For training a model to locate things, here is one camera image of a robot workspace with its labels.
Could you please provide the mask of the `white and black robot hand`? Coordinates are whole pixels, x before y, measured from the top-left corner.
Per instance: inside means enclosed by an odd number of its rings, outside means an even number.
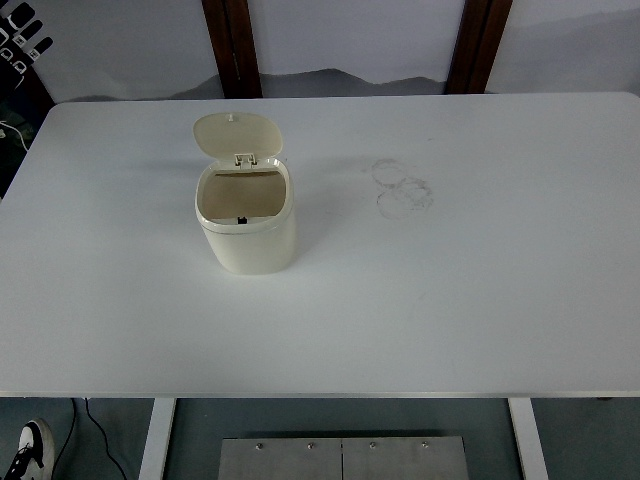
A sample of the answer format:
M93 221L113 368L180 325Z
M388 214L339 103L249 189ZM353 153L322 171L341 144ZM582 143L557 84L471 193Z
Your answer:
M53 45L53 39L45 36L29 46L43 26L35 15L35 9L22 2L1 17L1 60L12 73L23 75Z

